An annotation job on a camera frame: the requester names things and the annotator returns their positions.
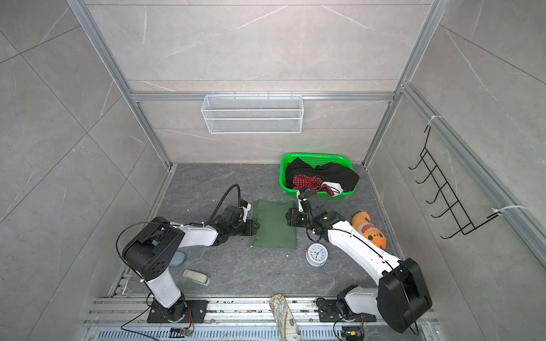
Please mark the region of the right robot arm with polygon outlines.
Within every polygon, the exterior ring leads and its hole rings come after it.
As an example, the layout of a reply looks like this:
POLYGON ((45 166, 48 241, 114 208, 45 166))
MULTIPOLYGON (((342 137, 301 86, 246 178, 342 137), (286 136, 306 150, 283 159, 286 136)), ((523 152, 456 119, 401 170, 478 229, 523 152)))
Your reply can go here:
POLYGON ((432 308, 432 298, 419 264, 411 258, 401 260, 374 245, 345 217, 328 211, 316 191, 299 190, 297 203, 297 208, 287 212, 288 225, 303 227, 344 251, 378 286, 375 295, 359 286, 348 287, 338 294, 340 317, 374 315, 396 332, 410 329, 418 334, 417 321, 432 308))

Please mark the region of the green skirt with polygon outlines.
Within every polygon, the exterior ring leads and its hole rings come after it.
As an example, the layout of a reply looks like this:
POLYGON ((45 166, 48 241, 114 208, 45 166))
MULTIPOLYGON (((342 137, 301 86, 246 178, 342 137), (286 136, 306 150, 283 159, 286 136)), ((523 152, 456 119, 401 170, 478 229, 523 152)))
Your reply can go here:
POLYGON ((253 222, 259 227, 249 238, 251 247, 296 249, 297 231, 287 223, 286 214, 295 208, 294 201, 268 202, 258 200, 253 208, 253 222))

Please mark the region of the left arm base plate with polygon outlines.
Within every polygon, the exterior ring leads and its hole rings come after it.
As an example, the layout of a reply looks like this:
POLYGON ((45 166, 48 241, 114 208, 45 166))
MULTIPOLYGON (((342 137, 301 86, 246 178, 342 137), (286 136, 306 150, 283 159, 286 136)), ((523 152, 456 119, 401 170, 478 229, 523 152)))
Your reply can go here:
POLYGON ((150 313, 146 319, 148 323, 203 323, 208 301, 186 301, 178 300, 170 308, 163 307, 157 300, 154 300, 150 313))

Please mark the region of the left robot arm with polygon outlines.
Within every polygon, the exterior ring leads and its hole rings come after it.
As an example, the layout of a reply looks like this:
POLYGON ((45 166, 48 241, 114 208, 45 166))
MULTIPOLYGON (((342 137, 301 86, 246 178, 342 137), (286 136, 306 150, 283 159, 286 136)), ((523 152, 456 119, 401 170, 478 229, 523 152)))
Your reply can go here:
POLYGON ((189 316, 186 299, 169 271, 177 251, 184 247, 217 247, 231 237, 254 235, 259 224, 248 217, 251 208, 241 198, 240 186, 234 184, 205 222, 179 224, 155 217, 133 224, 143 228, 123 249, 115 242, 118 257, 145 282, 154 297, 153 310, 165 321, 177 323, 189 316))

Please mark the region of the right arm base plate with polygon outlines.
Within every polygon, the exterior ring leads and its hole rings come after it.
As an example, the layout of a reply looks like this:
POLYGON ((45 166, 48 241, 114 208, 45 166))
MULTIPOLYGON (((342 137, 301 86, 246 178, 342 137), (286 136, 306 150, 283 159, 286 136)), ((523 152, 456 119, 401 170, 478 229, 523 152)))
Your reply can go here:
POLYGON ((354 313, 343 299, 317 298, 315 304, 318 308, 319 320, 323 323, 336 322, 341 319, 348 322, 376 322, 375 315, 367 313, 354 313))

